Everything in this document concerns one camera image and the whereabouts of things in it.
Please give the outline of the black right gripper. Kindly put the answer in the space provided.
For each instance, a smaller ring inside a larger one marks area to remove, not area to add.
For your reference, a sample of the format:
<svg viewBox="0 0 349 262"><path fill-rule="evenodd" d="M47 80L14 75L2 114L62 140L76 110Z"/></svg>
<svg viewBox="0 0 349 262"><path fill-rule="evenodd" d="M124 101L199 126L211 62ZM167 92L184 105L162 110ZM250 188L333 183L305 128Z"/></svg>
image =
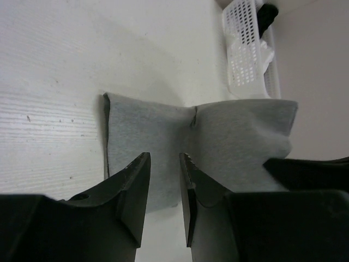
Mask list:
<svg viewBox="0 0 349 262"><path fill-rule="evenodd" d="M284 192L235 193L180 154L193 261L348 261L348 158L267 160Z"/></svg>

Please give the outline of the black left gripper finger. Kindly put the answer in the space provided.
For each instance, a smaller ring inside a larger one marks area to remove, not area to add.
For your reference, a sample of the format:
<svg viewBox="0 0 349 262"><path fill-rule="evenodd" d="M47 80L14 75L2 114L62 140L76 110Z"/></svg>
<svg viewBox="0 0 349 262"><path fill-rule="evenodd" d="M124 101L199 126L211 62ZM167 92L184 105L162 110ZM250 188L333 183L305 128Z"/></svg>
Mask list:
<svg viewBox="0 0 349 262"><path fill-rule="evenodd" d="M134 261L151 174L142 153L69 200L1 195L1 261Z"/></svg>

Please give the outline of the grey tank top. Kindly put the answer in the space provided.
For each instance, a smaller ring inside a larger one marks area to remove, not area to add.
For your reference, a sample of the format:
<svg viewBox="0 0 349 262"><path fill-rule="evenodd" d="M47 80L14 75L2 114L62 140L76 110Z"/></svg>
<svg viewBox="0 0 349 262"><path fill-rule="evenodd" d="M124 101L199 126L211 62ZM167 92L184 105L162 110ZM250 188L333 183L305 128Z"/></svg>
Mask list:
<svg viewBox="0 0 349 262"><path fill-rule="evenodd" d="M291 152L294 101L242 99L180 107L105 93L104 103L110 175L142 152L151 155L147 212L179 203L181 153L233 192L284 189L263 165Z"/></svg>

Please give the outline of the white tank top in basket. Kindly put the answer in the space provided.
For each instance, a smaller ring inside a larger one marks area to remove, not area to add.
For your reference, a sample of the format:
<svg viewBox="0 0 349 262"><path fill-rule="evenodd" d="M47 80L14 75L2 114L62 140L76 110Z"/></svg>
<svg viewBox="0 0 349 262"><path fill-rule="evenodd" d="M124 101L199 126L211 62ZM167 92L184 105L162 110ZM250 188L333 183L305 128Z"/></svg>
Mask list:
<svg viewBox="0 0 349 262"><path fill-rule="evenodd" d="M268 46L267 42L263 39L261 40L261 61L263 65L263 72L265 73L269 67L269 64L272 62L274 58L274 50L270 46Z"/></svg>

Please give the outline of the black tank top in basket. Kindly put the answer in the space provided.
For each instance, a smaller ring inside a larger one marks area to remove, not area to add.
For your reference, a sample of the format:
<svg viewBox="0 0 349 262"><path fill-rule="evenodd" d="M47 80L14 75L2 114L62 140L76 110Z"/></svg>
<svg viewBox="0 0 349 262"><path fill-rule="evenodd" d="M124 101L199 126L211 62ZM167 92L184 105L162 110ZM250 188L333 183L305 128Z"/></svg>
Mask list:
<svg viewBox="0 0 349 262"><path fill-rule="evenodd" d="M274 22L279 13L279 9L273 5L266 3L257 12L258 33L262 38L264 32Z"/></svg>

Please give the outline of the white plastic basket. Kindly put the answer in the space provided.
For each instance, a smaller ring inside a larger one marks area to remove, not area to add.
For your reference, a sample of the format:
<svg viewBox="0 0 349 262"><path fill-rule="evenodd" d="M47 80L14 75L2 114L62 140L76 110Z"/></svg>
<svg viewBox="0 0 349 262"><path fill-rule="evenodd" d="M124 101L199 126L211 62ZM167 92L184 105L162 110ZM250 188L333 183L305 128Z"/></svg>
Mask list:
<svg viewBox="0 0 349 262"><path fill-rule="evenodd" d="M262 1L232 1L222 11L222 25L227 48L228 90L239 99L280 99L275 54L263 72L261 40L274 49L272 29L260 38L257 12Z"/></svg>

